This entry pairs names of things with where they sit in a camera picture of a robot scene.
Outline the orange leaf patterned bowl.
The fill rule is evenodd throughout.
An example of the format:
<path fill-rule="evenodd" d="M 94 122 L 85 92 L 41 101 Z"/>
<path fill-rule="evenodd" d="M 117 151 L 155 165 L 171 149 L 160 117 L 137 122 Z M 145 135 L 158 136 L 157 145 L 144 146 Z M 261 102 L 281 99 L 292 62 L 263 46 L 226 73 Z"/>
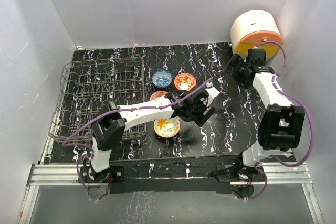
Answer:
<path fill-rule="evenodd" d="M 190 73 L 180 73 L 174 79 L 174 85 L 178 90 L 190 91 L 196 84 L 196 78 Z"/>

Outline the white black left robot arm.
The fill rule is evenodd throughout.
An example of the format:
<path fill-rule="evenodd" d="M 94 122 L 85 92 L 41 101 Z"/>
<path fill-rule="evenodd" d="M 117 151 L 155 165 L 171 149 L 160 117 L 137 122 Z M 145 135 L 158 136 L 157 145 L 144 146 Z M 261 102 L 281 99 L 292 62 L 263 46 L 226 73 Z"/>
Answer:
<path fill-rule="evenodd" d="M 110 155 L 116 141 L 124 132 L 140 124 L 155 120 L 178 118 L 194 122 L 199 127 L 214 114 L 213 101 L 219 91 L 210 83 L 192 91 L 177 90 L 155 100 L 133 105 L 117 106 L 108 103 L 93 119 L 93 156 L 89 161 L 87 176 L 96 181 L 104 181 L 109 175 Z"/>

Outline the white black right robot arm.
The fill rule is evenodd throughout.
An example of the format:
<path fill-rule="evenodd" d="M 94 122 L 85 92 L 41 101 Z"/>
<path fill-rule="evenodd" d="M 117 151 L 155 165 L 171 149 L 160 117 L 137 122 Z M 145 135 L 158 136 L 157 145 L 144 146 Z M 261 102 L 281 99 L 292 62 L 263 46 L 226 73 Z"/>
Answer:
<path fill-rule="evenodd" d="M 257 132 L 257 141 L 241 152 L 232 166 L 218 166 L 207 174 L 218 181 L 230 178 L 251 181 L 266 160 L 297 148 L 305 120 L 305 111 L 295 106 L 278 87 L 276 75 L 266 66 L 266 52 L 254 47 L 246 58 L 233 54 L 229 60 L 232 77 L 243 88 L 253 86 L 264 104 L 265 112 Z"/>

